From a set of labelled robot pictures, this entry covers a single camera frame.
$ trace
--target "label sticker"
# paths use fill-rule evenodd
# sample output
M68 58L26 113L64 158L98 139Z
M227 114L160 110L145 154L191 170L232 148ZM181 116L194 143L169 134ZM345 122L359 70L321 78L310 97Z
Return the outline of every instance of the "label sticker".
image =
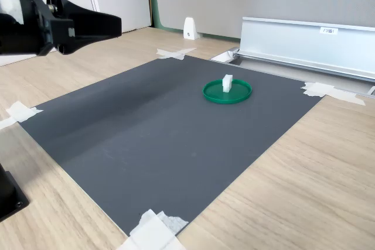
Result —
M339 29L321 27L321 33L325 35L338 35Z

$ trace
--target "black mount base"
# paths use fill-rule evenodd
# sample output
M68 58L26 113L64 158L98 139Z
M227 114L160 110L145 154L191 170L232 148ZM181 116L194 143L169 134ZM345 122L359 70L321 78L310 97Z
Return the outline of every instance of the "black mount base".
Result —
M13 195L7 199L6 204L0 208L0 222L14 215L18 211L24 209L29 205L29 200L26 198L21 188L18 186L17 182L11 175L9 171L5 172L8 180L14 185L15 192Z

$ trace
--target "green trim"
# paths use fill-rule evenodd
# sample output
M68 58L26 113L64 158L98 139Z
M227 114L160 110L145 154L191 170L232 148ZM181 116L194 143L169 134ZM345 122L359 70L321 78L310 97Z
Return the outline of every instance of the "green trim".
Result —
M151 0L151 8L152 8L152 23L155 28L167 30L168 32L182 33L181 29L166 28L165 26L162 25L162 23L160 22L160 16L159 16L158 0ZM209 37L209 38L233 41L233 42L240 42L239 38L219 36L219 35L209 35L206 33L203 33L203 37Z

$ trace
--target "white bracket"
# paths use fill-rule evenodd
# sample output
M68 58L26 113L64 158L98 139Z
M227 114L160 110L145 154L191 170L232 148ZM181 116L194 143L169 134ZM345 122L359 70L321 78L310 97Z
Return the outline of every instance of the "white bracket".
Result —
M196 40L199 38L193 18L186 18L183 26L183 38Z

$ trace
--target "dark gray board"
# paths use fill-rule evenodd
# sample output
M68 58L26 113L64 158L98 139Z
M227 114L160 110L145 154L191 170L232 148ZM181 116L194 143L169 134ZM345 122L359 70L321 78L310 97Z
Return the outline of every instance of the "dark gray board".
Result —
M225 74L250 98L219 105ZM38 105L22 127L126 233L148 209L191 222L305 115L304 83L185 56L157 59Z

